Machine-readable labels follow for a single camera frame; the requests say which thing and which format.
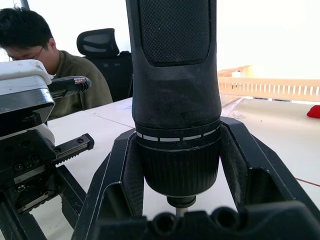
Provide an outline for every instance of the black textured grip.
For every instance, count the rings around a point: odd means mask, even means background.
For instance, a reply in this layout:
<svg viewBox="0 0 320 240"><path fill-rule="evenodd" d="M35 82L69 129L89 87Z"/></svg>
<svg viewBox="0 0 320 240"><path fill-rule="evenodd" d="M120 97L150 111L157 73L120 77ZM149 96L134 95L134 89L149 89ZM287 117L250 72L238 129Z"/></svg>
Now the black textured grip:
<svg viewBox="0 0 320 240"><path fill-rule="evenodd" d="M154 66L203 63L211 40L208 0L140 0L142 48Z"/></svg>

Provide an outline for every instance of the man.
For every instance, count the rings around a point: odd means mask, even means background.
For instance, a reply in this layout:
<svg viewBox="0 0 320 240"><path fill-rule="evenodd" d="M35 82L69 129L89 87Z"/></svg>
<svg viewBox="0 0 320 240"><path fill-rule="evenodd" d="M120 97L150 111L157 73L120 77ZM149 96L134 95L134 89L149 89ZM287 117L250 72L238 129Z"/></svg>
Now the man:
<svg viewBox="0 0 320 240"><path fill-rule="evenodd" d="M0 47L13 61L35 59L54 78L84 76L92 81L85 92L55 100L49 120L112 103L108 84L89 60L59 51L45 19L24 8L0 10Z"/></svg>

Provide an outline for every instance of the black hair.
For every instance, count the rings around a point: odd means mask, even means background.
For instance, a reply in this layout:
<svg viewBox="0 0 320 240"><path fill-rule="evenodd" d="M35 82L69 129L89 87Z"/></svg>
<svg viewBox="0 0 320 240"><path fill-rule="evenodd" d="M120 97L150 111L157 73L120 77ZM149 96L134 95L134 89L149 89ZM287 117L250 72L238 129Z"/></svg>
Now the black hair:
<svg viewBox="0 0 320 240"><path fill-rule="evenodd" d="M47 43L52 37L46 20L35 11L23 7L0 10L1 48L47 48Z"/></svg>

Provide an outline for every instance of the red object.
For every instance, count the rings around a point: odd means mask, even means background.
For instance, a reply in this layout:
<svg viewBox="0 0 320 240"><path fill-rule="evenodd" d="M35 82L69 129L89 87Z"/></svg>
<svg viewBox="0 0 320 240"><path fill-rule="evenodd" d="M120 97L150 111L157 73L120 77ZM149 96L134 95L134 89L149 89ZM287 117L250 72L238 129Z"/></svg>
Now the red object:
<svg viewBox="0 0 320 240"><path fill-rule="evenodd" d="M320 119L320 105L313 106L306 115L310 118Z"/></svg>

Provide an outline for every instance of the white desk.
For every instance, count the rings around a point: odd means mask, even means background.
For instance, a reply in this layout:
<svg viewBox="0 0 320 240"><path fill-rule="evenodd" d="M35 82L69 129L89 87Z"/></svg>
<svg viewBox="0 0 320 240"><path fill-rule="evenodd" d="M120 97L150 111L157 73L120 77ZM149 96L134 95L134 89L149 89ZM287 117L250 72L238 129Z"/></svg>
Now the white desk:
<svg viewBox="0 0 320 240"><path fill-rule="evenodd" d="M94 138L93 150L83 152L65 163L85 191L88 190L98 166L110 152L114 139L135 126L130 105L131 100L127 99L78 112L48 123L55 135L57 145L85 133ZM228 115L233 107L232 105L225 107L224 115ZM305 111L309 108L310 106L293 103L245 99L235 107L230 115L240 118L239 120L244 122L256 137L273 148L296 177L320 182L320 178L316 176L317 164L319 164L316 157L318 156L319 159L319 149L315 148L316 145L319 146L319 134L317 136L316 133L320 133L320 121L304 119L303 116L307 113ZM290 126L296 130L298 128L299 131L291 133L288 137L286 134L290 133ZM314 134L310 135L305 132L306 130L312 130ZM287 149L289 143L294 144L290 150ZM300 184L319 208L320 188L304 182ZM207 192L197 196L196 203L190 209L206 210L210 213L219 206L235 207L221 165L216 183ZM151 219L164 211L174 212L174 208L169 206L165 196L152 191L148 185L145 185L143 214ZM32 214L49 240L69 240L71 238L73 230L62 214L60 197L36 208Z"/></svg>

